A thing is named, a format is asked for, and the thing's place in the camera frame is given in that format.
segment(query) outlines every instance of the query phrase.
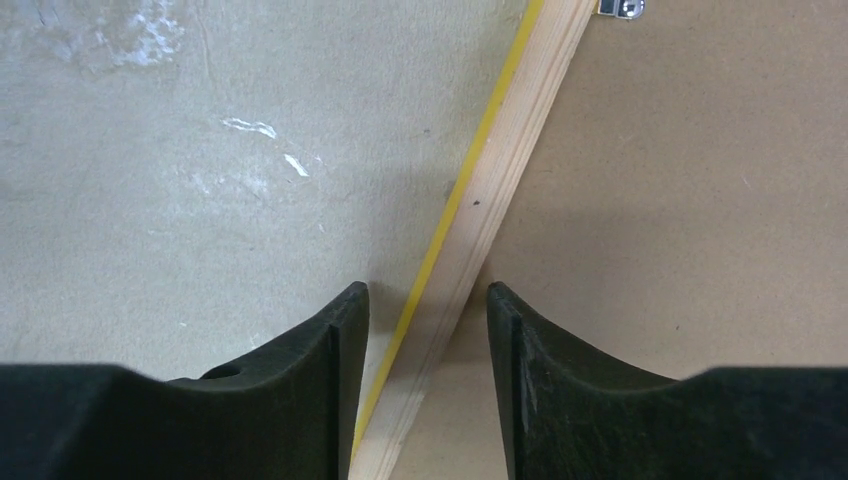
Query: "black plastic part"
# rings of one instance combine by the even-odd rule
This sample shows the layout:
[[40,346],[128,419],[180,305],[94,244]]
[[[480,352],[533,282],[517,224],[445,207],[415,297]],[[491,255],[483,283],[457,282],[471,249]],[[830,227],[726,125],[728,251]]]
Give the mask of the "black plastic part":
[[368,290],[199,380],[119,366],[0,367],[0,477],[346,479]]
[[505,285],[488,326],[509,478],[848,478],[848,369],[676,382],[549,322]]

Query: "wooden board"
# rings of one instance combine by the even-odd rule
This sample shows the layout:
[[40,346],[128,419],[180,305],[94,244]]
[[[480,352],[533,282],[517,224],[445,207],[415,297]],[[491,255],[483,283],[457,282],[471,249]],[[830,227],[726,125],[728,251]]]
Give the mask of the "wooden board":
[[385,479],[391,474],[430,374],[462,313],[595,3],[529,2],[374,388],[365,400],[354,440],[351,478]]

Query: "brown cardboard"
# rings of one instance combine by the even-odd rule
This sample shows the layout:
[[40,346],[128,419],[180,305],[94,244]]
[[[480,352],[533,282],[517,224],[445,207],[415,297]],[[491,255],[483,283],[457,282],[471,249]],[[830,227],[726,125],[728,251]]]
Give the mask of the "brown cardboard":
[[[848,364],[848,11],[594,18],[484,280],[639,367]],[[506,478],[479,299],[394,479]]]

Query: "yellow stripe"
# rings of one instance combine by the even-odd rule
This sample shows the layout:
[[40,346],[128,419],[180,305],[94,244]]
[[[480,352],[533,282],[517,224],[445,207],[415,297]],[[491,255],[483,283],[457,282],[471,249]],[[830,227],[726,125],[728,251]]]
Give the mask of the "yellow stripe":
[[421,295],[424,293],[424,287],[427,286],[427,280],[433,272],[433,266],[436,264],[436,259],[439,257],[439,251],[442,249],[442,244],[447,236],[448,229],[453,223],[456,216],[456,211],[459,209],[459,202],[465,193],[465,188],[468,186],[468,181],[471,179],[471,174],[474,172],[474,167],[477,160],[480,158],[480,153],[483,151],[483,146],[486,145],[486,139],[489,136],[489,131],[495,121],[495,117],[501,108],[506,92],[512,82],[512,76],[518,68],[518,63],[521,61],[521,55],[524,53],[524,47],[527,46],[527,41],[530,39],[530,33],[536,25],[536,19],[542,10],[544,0],[528,0],[527,10],[524,12],[524,19],[518,28],[515,35],[515,41],[510,48],[509,54],[506,57],[503,70],[501,70],[498,82],[495,84],[495,89],[489,99],[489,105],[486,107],[486,112],[483,114],[483,119],[480,126],[477,128],[477,133],[474,135],[474,140],[471,142],[471,147],[468,149],[468,154],[465,161],[462,163],[462,168],[459,170],[459,177],[456,179],[456,185],[448,198],[445,210],[442,212],[442,218],[439,220],[439,226],[436,228],[436,233],[430,242],[430,248],[427,250],[427,255],[424,256],[424,261],[421,263],[421,269],[418,271],[418,276],[415,278],[415,283],[412,285],[412,290],[409,292],[409,297],[406,300],[406,305],[398,320],[397,328],[395,329],[392,341],[386,350],[386,355],[383,357],[380,368],[377,370],[377,377],[368,396],[365,398],[365,404],[362,407],[362,414],[356,422],[356,430],[353,436],[353,455],[356,455],[359,449],[359,444],[362,441],[362,436],[365,433],[365,427],[374,413],[374,408],[377,406],[377,400],[380,398],[380,392],[383,390],[383,385],[389,376],[389,371],[392,368],[392,363],[397,357],[401,342],[409,330],[409,323],[412,321],[412,316],[415,313],[418,302],[421,300]]

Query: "concrete floor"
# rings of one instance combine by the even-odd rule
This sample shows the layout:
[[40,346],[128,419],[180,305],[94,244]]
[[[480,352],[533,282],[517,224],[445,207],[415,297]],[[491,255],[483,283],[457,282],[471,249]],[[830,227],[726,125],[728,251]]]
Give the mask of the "concrete floor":
[[[675,378],[848,364],[846,26],[809,0],[594,18],[480,284]],[[393,478],[506,478],[479,296]]]
[[197,376],[363,280],[368,388],[523,9],[2,0],[0,361]]

